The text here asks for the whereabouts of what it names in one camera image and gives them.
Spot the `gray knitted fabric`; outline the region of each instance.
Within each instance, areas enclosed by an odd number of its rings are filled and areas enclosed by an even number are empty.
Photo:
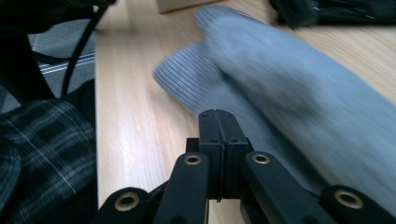
[[[207,109],[233,113],[256,150],[276,156],[303,187],[320,193],[325,183],[310,163],[281,134],[274,132],[261,112],[209,58],[205,43],[188,45],[161,62],[154,78],[196,118]]]
[[[248,15],[229,7],[206,6],[201,7],[195,14],[195,23],[197,24],[198,29],[205,34],[206,29],[211,23],[213,23],[215,20],[218,20],[219,18],[225,17],[248,18]]]
[[[331,184],[396,215],[396,107],[323,53],[242,16],[200,23],[214,64]],[[198,12],[205,18],[208,10]]]

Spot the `black wire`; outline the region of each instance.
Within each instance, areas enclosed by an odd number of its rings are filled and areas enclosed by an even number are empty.
[[[95,29],[99,20],[102,19],[103,15],[105,14],[108,7],[99,7],[96,13],[93,15],[90,23],[88,23],[87,27],[84,30],[81,38],[76,45],[76,48],[73,51],[73,55],[70,59],[69,65],[67,65],[66,73],[64,74],[64,83],[62,85],[62,92],[61,95],[65,96],[69,89],[70,79],[73,75],[74,69],[76,67],[77,61],[81,52],[84,50],[85,45],[88,42],[88,39],[91,36],[92,31]]]

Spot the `wooden surface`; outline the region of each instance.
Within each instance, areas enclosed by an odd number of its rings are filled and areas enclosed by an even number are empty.
[[[264,1],[216,3],[273,24]],[[169,178],[197,123],[153,80],[166,56],[202,39],[193,22],[197,9],[161,15],[156,0],[120,0],[96,33],[96,103],[100,205],[114,191],[150,191]],[[291,31],[361,76],[396,103],[394,27],[313,27]],[[211,203],[209,223],[242,223],[238,201]]]

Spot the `plaid shirt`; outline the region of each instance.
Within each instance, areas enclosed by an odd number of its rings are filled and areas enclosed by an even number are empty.
[[[95,133],[69,103],[0,116],[0,223],[37,223],[95,179]]]

